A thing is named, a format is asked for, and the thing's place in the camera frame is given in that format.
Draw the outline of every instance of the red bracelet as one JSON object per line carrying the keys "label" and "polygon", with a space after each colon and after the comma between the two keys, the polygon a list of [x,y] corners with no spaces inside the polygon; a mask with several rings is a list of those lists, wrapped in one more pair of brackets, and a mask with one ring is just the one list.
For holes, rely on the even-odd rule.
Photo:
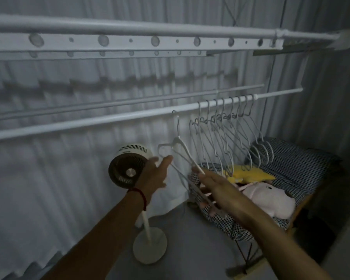
{"label": "red bracelet", "polygon": [[141,197],[143,198],[143,201],[144,201],[144,209],[143,209],[143,211],[147,211],[147,199],[146,199],[145,195],[143,194],[143,192],[140,189],[138,189],[138,188],[130,188],[127,192],[129,193],[129,192],[132,192],[132,191],[140,193],[140,195],[141,195]]}

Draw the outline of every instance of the fan head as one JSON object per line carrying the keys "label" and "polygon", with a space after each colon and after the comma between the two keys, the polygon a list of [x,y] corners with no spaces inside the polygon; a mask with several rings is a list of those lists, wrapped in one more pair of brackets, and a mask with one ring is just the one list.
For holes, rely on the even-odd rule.
{"label": "fan head", "polygon": [[122,146],[109,165],[110,179],[117,186],[132,188],[153,155],[145,146],[135,143]]}

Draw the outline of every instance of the standing fan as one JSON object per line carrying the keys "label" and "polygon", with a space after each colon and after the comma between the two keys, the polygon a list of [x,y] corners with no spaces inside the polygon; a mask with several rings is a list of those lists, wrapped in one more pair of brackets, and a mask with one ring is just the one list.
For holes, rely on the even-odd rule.
{"label": "standing fan", "polygon": [[[110,179],[119,187],[134,187],[145,163],[152,156],[151,151],[141,144],[122,146],[109,165]],[[146,211],[142,211],[141,215],[145,230],[141,231],[134,241],[134,256],[143,264],[151,264],[164,255],[167,238],[161,229],[149,227]]]}

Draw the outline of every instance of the round white base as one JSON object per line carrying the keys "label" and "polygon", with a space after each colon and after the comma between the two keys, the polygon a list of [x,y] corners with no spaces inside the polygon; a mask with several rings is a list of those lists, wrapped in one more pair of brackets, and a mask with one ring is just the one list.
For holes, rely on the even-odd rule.
{"label": "round white base", "polygon": [[142,230],[134,241],[134,256],[143,264],[159,261],[167,248],[167,238],[161,229],[150,227],[150,235],[152,239],[151,244],[148,242],[145,230]]}

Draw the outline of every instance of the person's left arm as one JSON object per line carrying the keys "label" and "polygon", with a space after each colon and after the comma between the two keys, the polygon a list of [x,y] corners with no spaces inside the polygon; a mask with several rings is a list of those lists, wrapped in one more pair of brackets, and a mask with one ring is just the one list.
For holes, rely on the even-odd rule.
{"label": "person's left arm", "polygon": [[[172,156],[165,157],[156,167],[157,157],[148,160],[135,187],[149,204],[153,193],[165,187],[163,183]],[[125,247],[135,221],[144,208],[140,193],[131,191],[41,280],[105,279]]]}

